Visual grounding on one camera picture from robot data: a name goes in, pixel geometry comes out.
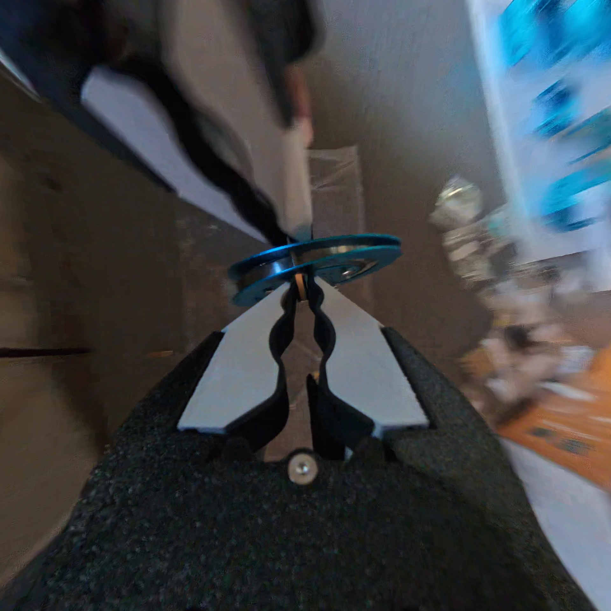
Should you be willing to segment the blue metal bracket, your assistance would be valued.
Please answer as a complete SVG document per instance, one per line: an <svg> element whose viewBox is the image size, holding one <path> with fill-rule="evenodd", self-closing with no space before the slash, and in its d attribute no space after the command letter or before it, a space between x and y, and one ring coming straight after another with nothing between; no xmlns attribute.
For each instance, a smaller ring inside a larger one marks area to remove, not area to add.
<svg viewBox="0 0 611 611"><path fill-rule="evenodd" d="M508 67L610 57L610 1L512 1L498 23Z"/></svg>
<svg viewBox="0 0 611 611"><path fill-rule="evenodd" d="M541 220L557 233L597 225L610 215L610 174L573 173L554 183L541 204Z"/></svg>
<svg viewBox="0 0 611 611"><path fill-rule="evenodd" d="M572 81L552 83L533 99L534 134L549 139L567 130L575 122L578 101L578 89Z"/></svg>

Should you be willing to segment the blue disc bearing assembly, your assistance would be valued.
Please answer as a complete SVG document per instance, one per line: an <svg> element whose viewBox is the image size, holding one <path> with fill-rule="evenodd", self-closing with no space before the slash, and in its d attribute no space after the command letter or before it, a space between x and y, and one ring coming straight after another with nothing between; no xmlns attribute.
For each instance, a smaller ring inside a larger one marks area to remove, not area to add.
<svg viewBox="0 0 611 611"><path fill-rule="evenodd" d="M236 306L251 307L301 274L331 286L350 283L392 264L401 256L392 235L358 234L293 242L265 250L228 269Z"/></svg>

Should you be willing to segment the white foam board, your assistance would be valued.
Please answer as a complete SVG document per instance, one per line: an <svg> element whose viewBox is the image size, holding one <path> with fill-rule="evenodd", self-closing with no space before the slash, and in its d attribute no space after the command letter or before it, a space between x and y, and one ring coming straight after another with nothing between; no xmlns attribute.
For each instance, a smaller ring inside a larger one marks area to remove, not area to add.
<svg viewBox="0 0 611 611"><path fill-rule="evenodd" d="M610 148L571 164L566 135L578 124L610 106L610 57L591 54L542 67L528 59L508 67L502 56L499 17L511 1L466 1L475 56L497 153L510 223L524 263L579 254L597 291L610 285L610 215L597 225L557 233L541 220L549 188L573 173L610 173ZM578 89L575 122L564 132L542 139L533 132L532 102L560 79Z"/></svg>

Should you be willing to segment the pile of small screw bags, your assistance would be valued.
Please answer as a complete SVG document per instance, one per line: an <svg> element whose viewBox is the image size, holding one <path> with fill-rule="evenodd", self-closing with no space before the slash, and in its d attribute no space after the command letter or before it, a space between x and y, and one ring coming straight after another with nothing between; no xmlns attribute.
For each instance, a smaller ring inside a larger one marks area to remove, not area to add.
<svg viewBox="0 0 611 611"><path fill-rule="evenodd" d="M463 393L493 429L556 392L577 398L569 380L584 372L594 350L561 320L561 307L589 297L575 264L519 263L509 207L485 213L480 189L453 177L429 217L442 232L448 265L491 314L491 327L461 358Z"/></svg>

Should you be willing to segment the person's left hand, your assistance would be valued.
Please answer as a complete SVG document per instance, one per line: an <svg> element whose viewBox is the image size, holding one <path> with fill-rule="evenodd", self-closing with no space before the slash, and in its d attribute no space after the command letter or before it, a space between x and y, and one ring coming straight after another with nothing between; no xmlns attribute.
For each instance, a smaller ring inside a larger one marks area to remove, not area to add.
<svg viewBox="0 0 611 611"><path fill-rule="evenodd" d="M310 90L306 76L299 65L289 65L285 70L285 83L294 118L312 122Z"/></svg>

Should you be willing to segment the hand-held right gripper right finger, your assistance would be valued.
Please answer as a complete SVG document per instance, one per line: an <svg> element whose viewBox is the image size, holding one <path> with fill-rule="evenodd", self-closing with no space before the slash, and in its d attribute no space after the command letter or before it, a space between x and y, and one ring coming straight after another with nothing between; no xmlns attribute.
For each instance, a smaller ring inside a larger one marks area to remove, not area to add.
<svg viewBox="0 0 611 611"><path fill-rule="evenodd" d="M385 438L429 429L380 322L318 277L310 280L309 303L323 352L321 419L330 432L336 438Z"/></svg>

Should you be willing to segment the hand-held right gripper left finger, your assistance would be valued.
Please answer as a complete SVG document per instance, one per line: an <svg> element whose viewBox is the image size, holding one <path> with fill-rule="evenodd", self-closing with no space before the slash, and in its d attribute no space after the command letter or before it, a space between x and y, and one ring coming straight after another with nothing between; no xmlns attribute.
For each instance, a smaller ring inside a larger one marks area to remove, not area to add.
<svg viewBox="0 0 611 611"><path fill-rule="evenodd" d="M288 420L282 356L294 338L296 288L282 284L229 324L179 418L179 431L278 434Z"/></svg>

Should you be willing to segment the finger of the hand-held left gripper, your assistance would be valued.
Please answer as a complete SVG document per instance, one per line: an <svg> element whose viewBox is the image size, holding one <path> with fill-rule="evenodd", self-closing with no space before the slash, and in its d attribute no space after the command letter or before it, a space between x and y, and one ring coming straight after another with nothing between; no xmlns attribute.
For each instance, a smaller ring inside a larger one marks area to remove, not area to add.
<svg viewBox="0 0 611 611"><path fill-rule="evenodd" d="M179 143L169 114L146 85L96 66L81 89L81 102L181 200L256 240L266 240L240 217L230 197L196 168Z"/></svg>
<svg viewBox="0 0 611 611"><path fill-rule="evenodd" d="M285 194L281 205L281 227L297 242L312 236L309 147L313 140L310 118L297 118L284 135Z"/></svg>

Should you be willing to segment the orange cardboard box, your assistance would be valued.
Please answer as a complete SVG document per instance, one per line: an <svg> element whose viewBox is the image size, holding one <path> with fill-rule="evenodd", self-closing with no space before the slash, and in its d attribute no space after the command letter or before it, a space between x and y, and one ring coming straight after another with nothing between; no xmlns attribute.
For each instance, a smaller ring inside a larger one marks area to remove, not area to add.
<svg viewBox="0 0 611 611"><path fill-rule="evenodd" d="M539 525L597 610L610 610L610 348L499 429Z"/></svg>

